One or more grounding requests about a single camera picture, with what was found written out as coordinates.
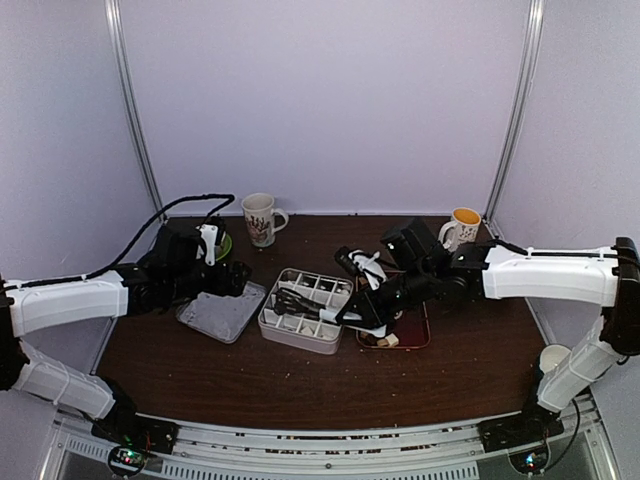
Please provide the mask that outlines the lilac bunny tin lid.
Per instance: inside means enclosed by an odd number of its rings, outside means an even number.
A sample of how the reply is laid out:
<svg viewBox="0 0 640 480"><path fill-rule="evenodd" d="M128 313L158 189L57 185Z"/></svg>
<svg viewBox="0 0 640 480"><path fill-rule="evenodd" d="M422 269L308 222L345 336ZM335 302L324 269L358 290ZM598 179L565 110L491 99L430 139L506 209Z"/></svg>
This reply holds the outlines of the lilac bunny tin lid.
<svg viewBox="0 0 640 480"><path fill-rule="evenodd" d="M266 289L249 281L239 297L200 293L178 307L177 320L189 328L224 344L233 344L243 333L266 297Z"/></svg>

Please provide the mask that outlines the white metal tongs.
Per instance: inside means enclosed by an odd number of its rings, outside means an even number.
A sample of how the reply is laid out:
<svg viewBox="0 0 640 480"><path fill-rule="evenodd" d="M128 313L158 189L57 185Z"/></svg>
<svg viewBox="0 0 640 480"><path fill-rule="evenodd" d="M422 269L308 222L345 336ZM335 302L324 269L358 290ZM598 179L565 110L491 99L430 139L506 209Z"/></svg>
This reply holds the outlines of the white metal tongs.
<svg viewBox="0 0 640 480"><path fill-rule="evenodd" d="M344 326L377 338L383 338L392 333L387 325L373 327L366 323L364 316L355 305L346 303L341 308L323 305L290 288L279 288L276 291L273 310L278 315L306 315L310 319Z"/></svg>

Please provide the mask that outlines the red chocolate tray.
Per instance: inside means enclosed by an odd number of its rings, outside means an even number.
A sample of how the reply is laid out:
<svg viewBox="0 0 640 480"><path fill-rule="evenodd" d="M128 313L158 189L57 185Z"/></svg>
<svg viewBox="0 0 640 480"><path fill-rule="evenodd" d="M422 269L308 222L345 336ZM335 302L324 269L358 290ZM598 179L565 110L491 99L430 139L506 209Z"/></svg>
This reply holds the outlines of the red chocolate tray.
<svg viewBox="0 0 640 480"><path fill-rule="evenodd" d="M431 341L426 303L398 312L394 328L384 338L359 331L355 338L362 349L412 351L425 348Z"/></svg>

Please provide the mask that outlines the lilac tin box with dividers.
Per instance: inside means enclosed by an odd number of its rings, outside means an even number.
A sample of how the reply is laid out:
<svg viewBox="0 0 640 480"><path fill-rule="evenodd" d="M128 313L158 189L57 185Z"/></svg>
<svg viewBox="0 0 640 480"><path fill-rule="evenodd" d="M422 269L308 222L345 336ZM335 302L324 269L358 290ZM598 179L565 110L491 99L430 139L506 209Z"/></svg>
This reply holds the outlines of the lilac tin box with dividers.
<svg viewBox="0 0 640 480"><path fill-rule="evenodd" d="M340 344L342 326L306 315L276 314L273 306L279 288L290 288L323 305L341 308L353 293L354 283L346 278L286 268L277 277L258 314L265 339L318 354L334 354Z"/></svg>

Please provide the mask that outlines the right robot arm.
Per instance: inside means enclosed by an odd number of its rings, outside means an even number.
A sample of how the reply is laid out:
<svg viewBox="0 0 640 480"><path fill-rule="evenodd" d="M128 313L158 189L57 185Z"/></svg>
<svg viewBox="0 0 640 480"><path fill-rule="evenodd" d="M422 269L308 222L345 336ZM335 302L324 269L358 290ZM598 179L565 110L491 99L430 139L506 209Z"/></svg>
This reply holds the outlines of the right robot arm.
<svg viewBox="0 0 640 480"><path fill-rule="evenodd" d="M583 250L521 248L494 238L458 247L414 217L381 239L399 272L386 278L377 255L341 247L335 260L367 286L336 316L339 324L387 334L395 315L431 299L549 299L596 305L600 314L574 347L539 356L535 393L513 419L519 440L535 440L584 389L639 353L639 256L634 242Z"/></svg>

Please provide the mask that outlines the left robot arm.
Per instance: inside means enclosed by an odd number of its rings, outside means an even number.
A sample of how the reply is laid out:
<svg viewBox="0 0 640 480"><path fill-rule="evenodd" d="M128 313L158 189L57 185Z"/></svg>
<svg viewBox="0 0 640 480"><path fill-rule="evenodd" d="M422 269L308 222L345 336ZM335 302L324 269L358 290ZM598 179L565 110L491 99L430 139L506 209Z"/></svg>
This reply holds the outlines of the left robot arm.
<svg viewBox="0 0 640 480"><path fill-rule="evenodd" d="M53 404L72 407L123 444L144 433L136 406L116 383L56 361L25 341L36 331L85 320L125 318L164 312L201 294L239 297L250 268L220 262L216 250L225 235L217 212L233 203L232 194L181 197L162 207L141 227L146 232L170 209L200 200L217 201L196 226L163 222L152 248L136 262L125 258L142 234L136 233L108 265L76 276L1 283L1 388L24 391Z"/></svg>

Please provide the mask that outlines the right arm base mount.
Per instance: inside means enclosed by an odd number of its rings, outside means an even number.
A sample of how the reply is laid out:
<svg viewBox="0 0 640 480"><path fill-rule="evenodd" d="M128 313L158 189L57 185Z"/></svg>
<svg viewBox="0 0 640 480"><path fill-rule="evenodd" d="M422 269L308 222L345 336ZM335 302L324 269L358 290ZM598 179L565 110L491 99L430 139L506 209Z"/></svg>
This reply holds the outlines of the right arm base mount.
<svg viewBox="0 0 640 480"><path fill-rule="evenodd" d="M505 451L511 467L519 474L542 474L551 463L549 439L564 433L559 420L525 419L510 415L478 424L486 453Z"/></svg>

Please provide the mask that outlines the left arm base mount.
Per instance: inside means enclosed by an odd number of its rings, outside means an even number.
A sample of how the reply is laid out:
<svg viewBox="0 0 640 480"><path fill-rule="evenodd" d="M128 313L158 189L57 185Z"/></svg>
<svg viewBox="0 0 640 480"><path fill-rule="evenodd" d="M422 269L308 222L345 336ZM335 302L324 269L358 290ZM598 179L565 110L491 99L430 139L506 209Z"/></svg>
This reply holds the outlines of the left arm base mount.
<svg viewBox="0 0 640 480"><path fill-rule="evenodd" d="M106 419L91 420L91 434L109 440L114 446L107 454L106 464L113 474L131 478L141 473L150 460L159 454L173 452L179 426L170 421L135 416L132 427L120 432Z"/></svg>

